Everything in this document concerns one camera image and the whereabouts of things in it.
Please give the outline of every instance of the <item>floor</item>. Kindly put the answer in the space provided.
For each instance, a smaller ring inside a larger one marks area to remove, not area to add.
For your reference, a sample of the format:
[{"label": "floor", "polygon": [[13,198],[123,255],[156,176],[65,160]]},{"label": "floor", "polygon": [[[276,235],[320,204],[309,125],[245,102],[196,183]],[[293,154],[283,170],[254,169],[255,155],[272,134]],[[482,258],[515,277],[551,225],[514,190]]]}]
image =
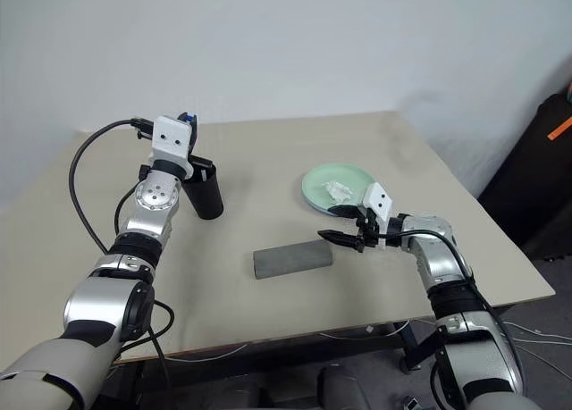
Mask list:
[{"label": "floor", "polygon": [[[552,263],[535,263],[539,272],[556,289],[555,297],[543,301],[521,304],[509,309],[503,318],[542,332],[572,337],[570,307],[572,306],[572,257]],[[432,326],[413,322],[416,335],[422,338],[431,332]],[[510,327],[516,339],[544,339]],[[553,362],[564,372],[572,375],[572,348],[534,343],[518,343]],[[572,381],[554,371],[547,364],[521,351],[526,368],[528,396],[541,408],[564,410],[572,406]],[[376,409],[401,409],[400,401],[405,395],[419,399],[422,406],[435,406],[429,389],[431,361],[423,363],[422,369],[404,375],[399,367],[400,351],[382,351],[352,356],[332,361],[349,368],[361,382],[369,403]],[[268,390],[273,402],[294,408],[316,407],[316,377],[324,364],[307,364],[275,372],[252,373],[239,379],[225,379],[178,388],[178,407],[182,409],[207,408],[220,391],[233,382],[252,380]],[[143,409],[162,408],[160,394],[145,396]]]}]

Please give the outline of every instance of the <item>green plate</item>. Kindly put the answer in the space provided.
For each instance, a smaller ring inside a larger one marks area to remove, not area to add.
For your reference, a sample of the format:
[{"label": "green plate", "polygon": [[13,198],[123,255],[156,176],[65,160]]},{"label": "green plate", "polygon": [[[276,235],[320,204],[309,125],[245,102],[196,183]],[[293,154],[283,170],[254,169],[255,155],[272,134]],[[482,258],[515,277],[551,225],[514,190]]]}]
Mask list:
[{"label": "green plate", "polygon": [[328,209],[336,206],[324,187],[331,180],[351,190],[352,196],[344,205],[361,205],[367,187],[375,182],[372,175],[353,164],[327,163],[312,169],[302,180],[302,194],[312,207],[328,215],[332,215]]}]

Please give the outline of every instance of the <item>beige tabletop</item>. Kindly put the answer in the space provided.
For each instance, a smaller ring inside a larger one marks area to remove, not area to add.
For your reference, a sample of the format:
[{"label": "beige tabletop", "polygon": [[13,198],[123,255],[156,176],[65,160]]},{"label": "beige tabletop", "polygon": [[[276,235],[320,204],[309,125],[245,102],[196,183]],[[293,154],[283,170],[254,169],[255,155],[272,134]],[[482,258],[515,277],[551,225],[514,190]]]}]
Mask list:
[{"label": "beige tabletop", "polygon": [[[0,367],[62,333],[65,300],[99,256],[67,189],[69,163],[84,138],[78,136],[2,220]],[[80,164],[80,202],[108,246],[115,205],[149,152],[148,141],[137,140],[133,130],[115,130]],[[161,339],[167,354],[432,314],[415,259],[397,248],[359,254],[332,247],[330,267],[255,279],[254,250],[316,239],[322,229],[355,233],[352,221],[319,213],[302,198],[302,177],[321,163],[369,171],[393,198],[395,213],[447,219],[492,304],[554,293],[396,113],[204,125],[195,152],[217,165],[224,214],[200,220],[181,193],[154,283],[156,297],[176,313]],[[166,321],[160,308],[153,318],[157,330]],[[154,355],[151,346],[141,346],[126,357]]]}]

